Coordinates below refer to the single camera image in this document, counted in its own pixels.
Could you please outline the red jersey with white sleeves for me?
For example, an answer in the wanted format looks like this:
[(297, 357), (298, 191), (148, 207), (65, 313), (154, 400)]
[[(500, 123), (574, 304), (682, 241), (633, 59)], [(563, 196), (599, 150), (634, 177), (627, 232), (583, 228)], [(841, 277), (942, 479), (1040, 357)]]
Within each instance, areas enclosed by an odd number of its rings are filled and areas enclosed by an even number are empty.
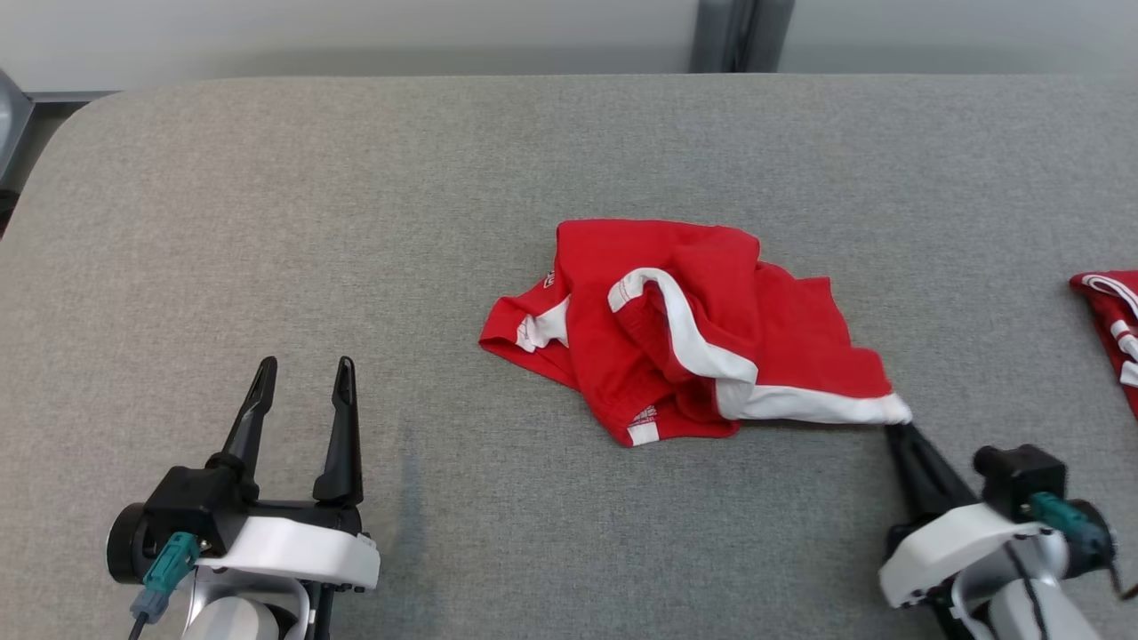
[(1078, 273), (1069, 287), (1092, 309), (1094, 331), (1138, 420), (1138, 270)]

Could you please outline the red shorts with white trim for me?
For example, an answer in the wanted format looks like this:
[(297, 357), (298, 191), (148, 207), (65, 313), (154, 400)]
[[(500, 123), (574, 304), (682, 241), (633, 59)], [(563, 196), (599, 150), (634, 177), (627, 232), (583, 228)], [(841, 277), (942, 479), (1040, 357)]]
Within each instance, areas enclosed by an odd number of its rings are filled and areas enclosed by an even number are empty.
[(795, 278), (729, 227), (564, 221), (551, 272), (496, 300), (479, 344), (577, 389), (626, 448), (729, 437), (745, 420), (913, 420), (828, 278)]

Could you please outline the grey metal post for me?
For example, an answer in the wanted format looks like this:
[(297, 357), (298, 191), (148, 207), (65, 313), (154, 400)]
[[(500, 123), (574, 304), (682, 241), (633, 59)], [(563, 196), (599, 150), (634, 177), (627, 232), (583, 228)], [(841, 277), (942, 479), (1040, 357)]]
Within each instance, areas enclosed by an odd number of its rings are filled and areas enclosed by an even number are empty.
[(795, 0), (699, 0), (688, 72), (776, 73)]

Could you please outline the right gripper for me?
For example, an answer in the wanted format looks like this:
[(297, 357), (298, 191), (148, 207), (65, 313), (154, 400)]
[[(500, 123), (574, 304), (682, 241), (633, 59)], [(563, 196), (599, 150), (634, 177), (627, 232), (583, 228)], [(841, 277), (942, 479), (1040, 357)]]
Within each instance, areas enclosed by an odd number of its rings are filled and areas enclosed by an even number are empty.
[(879, 571), (887, 604), (894, 609), (916, 606), (964, 571), (974, 574), (962, 586), (965, 604), (992, 601), (1005, 582), (1019, 579), (1019, 572), (1009, 567), (1006, 579), (999, 579), (999, 571), (984, 564), (1012, 564), (1005, 544), (1016, 542), (1017, 534), (1029, 541), (1042, 526), (1016, 524), (991, 507), (974, 504), (978, 498), (967, 483), (914, 424), (887, 425), (885, 437), (910, 519), (922, 524), (935, 519), (902, 539)]

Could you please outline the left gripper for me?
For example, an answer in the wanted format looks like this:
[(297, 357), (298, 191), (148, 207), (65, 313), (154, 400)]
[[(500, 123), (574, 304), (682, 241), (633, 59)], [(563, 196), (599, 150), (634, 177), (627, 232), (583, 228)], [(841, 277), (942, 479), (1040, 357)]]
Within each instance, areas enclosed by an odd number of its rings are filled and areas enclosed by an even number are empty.
[[(274, 389), (277, 356), (264, 356), (222, 450), (206, 462), (209, 469), (232, 473), (245, 503), (259, 499), (255, 471), (261, 433), (274, 401)], [(358, 445), (357, 368), (351, 356), (339, 359), (331, 404), (333, 425), (325, 448), (324, 470), (318, 475), (312, 491), (313, 499), (322, 504), (300, 501), (259, 504), (223, 553), (203, 553), (203, 568), (308, 580), (357, 590), (378, 586), (381, 553), (366, 535), (357, 509), (365, 490)]]

